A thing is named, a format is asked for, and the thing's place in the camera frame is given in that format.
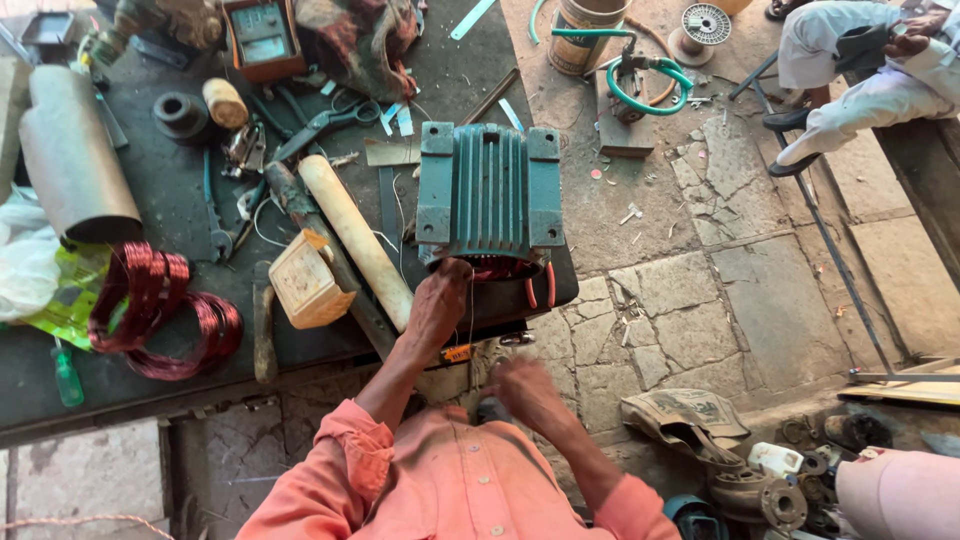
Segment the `screwdriver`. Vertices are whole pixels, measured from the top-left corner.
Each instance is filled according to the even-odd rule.
[[[73,363],[70,362],[70,349],[60,344],[57,340],[57,347],[50,350],[50,357],[57,361],[57,389],[60,391],[60,400],[65,406],[77,406],[84,402],[84,391],[80,388],[80,379],[77,378],[77,370],[73,369]]]

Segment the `scissors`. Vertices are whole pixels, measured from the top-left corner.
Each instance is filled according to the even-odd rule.
[[[370,126],[380,117],[380,106],[374,100],[364,101],[363,97],[356,96],[342,108],[337,109],[336,99],[330,104],[332,109],[317,114],[298,133],[291,136],[274,153],[275,161],[287,160],[300,153],[315,139],[340,129],[347,124],[357,122]]]

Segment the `white pants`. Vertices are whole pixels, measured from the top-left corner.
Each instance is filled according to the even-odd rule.
[[[836,78],[833,55],[838,37],[860,26],[893,24],[898,18],[900,8],[872,2],[823,0],[796,9],[786,17],[780,38],[780,86],[829,84]],[[953,112],[950,101],[888,62],[839,100],[813,110],[806,132],[780,152],[777,163],[791,165],[811,154],[837,150],[856,137],[857,130]]]

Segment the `hand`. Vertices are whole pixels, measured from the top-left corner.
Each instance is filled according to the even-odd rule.
[[[930,38],[927,36],[910,36],[904,34],[894,37],[894,42],[883,47],[883,54],[890,58],[903,58],[917,56],[930,46]]]
[[[924,15],[906,19],[903,21],[903,24],[906,25],[906,34],[908,36],[936,36],[940,29],[944,27],[949,15],[949,10],[931,9]]]
[[[551,443],[579,421],[553,385],[543,364],[526,356],[503,356],[493,366],[492,385],[485,390],[500,400],[510,414]]]
[[[404,335],[412,336],[430,355],[440,351],[467,310],[467,283],[473,267],[458,258],[445,258],[437,271],[420,283]]]

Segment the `mounting hole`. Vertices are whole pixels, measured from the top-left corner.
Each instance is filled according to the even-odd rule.
[[[163,102],[163,111],[167,114],[173,114],[183,109],[183,103],[179,99],[168,99]]]

